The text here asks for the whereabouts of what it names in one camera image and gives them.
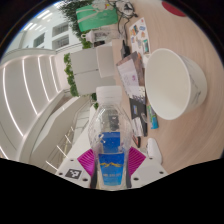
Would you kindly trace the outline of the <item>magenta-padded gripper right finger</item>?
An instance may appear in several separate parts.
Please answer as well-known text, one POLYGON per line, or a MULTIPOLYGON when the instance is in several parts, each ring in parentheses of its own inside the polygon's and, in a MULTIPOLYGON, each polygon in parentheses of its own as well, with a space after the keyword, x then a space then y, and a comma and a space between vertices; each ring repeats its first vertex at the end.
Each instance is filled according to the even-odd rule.
POLYGON ((127 162, 127 187, 134 189, 157 181, 168 173, 154 158, 131 147, 127 162))

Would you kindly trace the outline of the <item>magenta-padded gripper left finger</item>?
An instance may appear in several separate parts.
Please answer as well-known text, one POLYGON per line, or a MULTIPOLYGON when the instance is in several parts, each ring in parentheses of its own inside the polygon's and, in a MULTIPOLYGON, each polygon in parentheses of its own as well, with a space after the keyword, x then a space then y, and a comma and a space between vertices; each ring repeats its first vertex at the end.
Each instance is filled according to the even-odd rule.
POLYGON ((96 189, 97 170, 93 150, 70 152, 59 166, 56 175, 83 188, 96 189))

